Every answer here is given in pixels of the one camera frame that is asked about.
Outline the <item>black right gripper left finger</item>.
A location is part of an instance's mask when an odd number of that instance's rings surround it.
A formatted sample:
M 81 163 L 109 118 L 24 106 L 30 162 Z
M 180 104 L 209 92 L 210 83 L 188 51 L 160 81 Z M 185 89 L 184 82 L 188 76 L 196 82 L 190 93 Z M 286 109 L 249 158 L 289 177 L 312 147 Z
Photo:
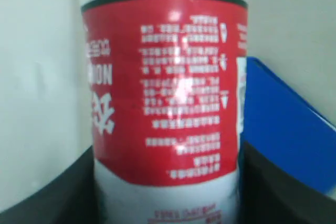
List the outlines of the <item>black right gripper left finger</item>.
M 1 223 L 111 223 L 94 180 L 93 148 L 38 192 L 1 212 Z

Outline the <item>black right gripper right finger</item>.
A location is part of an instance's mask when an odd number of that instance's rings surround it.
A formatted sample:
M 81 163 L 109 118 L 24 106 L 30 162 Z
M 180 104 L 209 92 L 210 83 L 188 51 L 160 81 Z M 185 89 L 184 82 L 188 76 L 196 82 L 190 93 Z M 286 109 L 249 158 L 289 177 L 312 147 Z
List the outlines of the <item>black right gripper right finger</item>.
M 238 223 L 335 223 L 335 200 L 291 177 L 247 142 L 238 164 Z

